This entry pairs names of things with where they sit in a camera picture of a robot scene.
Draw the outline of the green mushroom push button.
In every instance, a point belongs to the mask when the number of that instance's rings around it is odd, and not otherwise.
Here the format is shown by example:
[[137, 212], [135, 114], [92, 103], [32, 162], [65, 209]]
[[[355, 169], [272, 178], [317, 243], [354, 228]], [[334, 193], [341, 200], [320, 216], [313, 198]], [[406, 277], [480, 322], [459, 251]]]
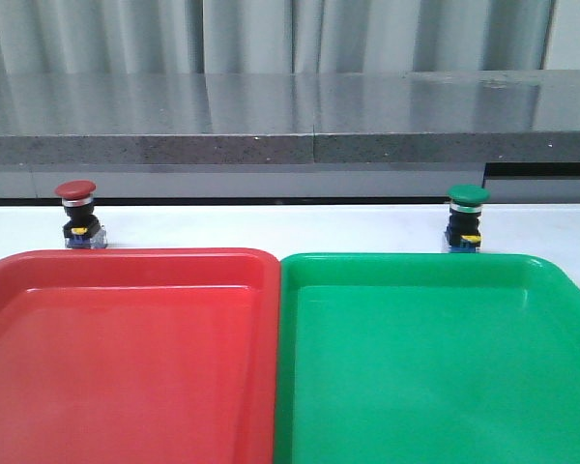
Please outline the green mushroom push button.
[[448, 190], [449, 222], [444, 232], [445, 251], [476, 253], [480, 251], [479, 231], [483, 205], [490, 197], [487, 189], [476, 185], [455, 185]]

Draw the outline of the green plastic tray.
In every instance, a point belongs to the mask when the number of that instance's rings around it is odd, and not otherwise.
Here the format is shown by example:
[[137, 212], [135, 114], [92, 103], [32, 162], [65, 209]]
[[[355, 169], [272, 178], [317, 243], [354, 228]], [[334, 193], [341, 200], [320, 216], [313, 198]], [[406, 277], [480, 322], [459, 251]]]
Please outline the green plastic tray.
[[580, 463], [580, 289], [505, 254], [281, 263], [277, 463]]

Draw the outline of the grey curtain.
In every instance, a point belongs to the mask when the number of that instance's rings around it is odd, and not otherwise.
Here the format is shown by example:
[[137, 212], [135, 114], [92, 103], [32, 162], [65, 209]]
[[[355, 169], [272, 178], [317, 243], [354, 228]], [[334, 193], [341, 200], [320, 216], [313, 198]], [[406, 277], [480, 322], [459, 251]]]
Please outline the grey curtain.
[[0, 73], [536, 70], [551, 1], [0, 1]]

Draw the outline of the grey stone counter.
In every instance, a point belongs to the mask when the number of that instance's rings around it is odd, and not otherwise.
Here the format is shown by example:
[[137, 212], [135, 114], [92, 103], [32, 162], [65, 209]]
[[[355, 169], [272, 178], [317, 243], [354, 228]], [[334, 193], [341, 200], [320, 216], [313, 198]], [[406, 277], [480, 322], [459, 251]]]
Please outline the grey stone counter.
[[0, 204], [580, 203], [580, 71], [0, 74]]

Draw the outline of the red plastic tray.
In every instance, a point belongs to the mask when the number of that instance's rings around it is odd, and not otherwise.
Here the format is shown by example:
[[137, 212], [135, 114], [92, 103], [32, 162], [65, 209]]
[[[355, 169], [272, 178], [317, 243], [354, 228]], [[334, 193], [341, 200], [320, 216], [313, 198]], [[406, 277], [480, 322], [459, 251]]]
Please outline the red plastic tray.
[[269, 463], [280, 266], [245, 248], [0, 260], [0, 463]]

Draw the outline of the red mushroom push button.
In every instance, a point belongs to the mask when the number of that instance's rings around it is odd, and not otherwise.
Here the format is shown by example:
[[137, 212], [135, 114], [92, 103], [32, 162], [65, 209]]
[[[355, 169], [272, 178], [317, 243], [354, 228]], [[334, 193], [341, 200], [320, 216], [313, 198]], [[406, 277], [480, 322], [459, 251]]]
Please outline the red mushroom push button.
[[67, 249], [103, 249], [108, 246], [106, 231], [94, 215], [93, 193], [96, 188], [97, 185], [90, 180], [72, 180], [54, 190], [69, 218], [63, 226]]

